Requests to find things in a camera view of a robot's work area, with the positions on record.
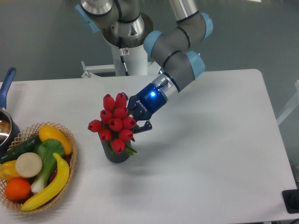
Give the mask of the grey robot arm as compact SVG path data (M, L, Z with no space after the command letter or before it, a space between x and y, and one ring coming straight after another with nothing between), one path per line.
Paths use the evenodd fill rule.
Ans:
M160 67L161 74L129 98L133 118L145 123L134 133L150 130L151 116L205 71L192 48L212 33L211 18L193 0L170 5L177 26L168 34L154 29L138 0L82 0L75 7L83 24L93 33L101 31L111 46L117 76L146 75L148 58Z

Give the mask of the blue Robotiq gripper body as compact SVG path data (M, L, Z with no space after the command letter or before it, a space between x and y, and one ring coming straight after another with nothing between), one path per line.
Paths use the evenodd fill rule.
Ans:
M129 98L128 110L135 120L149 120L178 93L178 85L168 77L158 77Z

